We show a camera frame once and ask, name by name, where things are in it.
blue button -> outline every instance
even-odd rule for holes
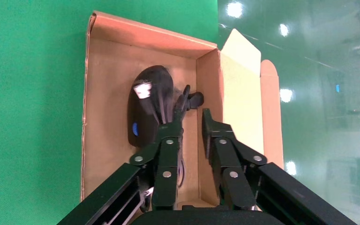
[[[137,130],[137,123],[133,123],[132,129],[133,129],[133,134],[138,136],[139,131]]]

cardboard edge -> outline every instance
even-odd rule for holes
[[[220,51],[215,49],[197,59],[197,91],[205,96],[204,104],[197,109],[198,117],[198,194],[201,201],[210,205],[219,205],[217,190],[215,187],[213,173],[209,161],[205,156],[204,144],[202,141],[202,110],[209,108],[214,120],[223,122],[223,74],[220,66]]]
[[[264,154],[269,162],[284,168],[279,77],[269,60],[261,62]]]
[[[233,29],[231,31],[221,53],[260,77],[262,53],[238,30]]]
[[[124,23],[124,24],[127,24],[129,26],[140,27],[140,28],[143,28],[143,29],[146,29],[146,30],[151,30],[151,31],[154,31],[154,32],[158,32],[158,33],[162,33],[162,34],[165,34],[165,35],[170,35],[170,36],[173,36],[173,37],[181,38],[181,39],[184,39],[184,40],[187,40],[187,41],[195,42],[195,43],[198,43],[198,44],[201,44],[201,45],[205,45],[208,48],[211,48],[211,50],[217,48],[217,44],[209,42],[209,41],[205,41],[205,40],[198,39],[198,38],[195,38],[195,37],[187,36],[187,35],[180,34],[180,33],[174,32],[174,31],[170,31],[170,30],[165,30],[165,29],[155,27],[155,26],[151,26],[151,25],[148,25],[148,24],[145,24],[145,23],[125,19],[123,17],[110,15],[110,14],[99,12],[99,11],[94,11],[93,15],[95,15],[96,17],[103,16],[103,17],[106,17],[106,18],[108,18],[110,20],[117,21],[117,22],[120,22],[120,23]]]
[[[93,28],[94,22],[96,21],[96,15],[92,14],[89,18],[88,29],[86,31],[86,56],[85,56],[85,74],[84,74],[84,87],[83,87],[83,109],[82,109],[82,159],[81,159],[81,195],[80,200],[83,201],[85,198],[85,127],[86,123],[86,89],[88,79],[88,61],[89,61],[89,40],[90,33]]]

bolt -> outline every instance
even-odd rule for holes
[[[232,178],[237,178],[237,177],[238,177],[238,173],[235,172],[235,171],[231,171],[231,172],[230,172],[230,177],[232,177]]]
[[[256,160],[256,161],[261,161],[262,158],[260,156],[253,156],[253,159]]]
[[[141,162],[142,160],[143,160],[143,158],[141,156],[136,156],[135,157],[136,162]]]
[[[171,175],[172,175],[172,173],[169,172],[169,171],[165,171],[165,172],[162,174],[162,176],[163,176],[163,177],[166,177],[166,178],[170,177]]]

black computer mouse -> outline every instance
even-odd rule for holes
[[[143,70],[135,79],[127,105],[129,143],[144,147],[154,142],[160,124],[173,119],[173,79],[163,66]]]

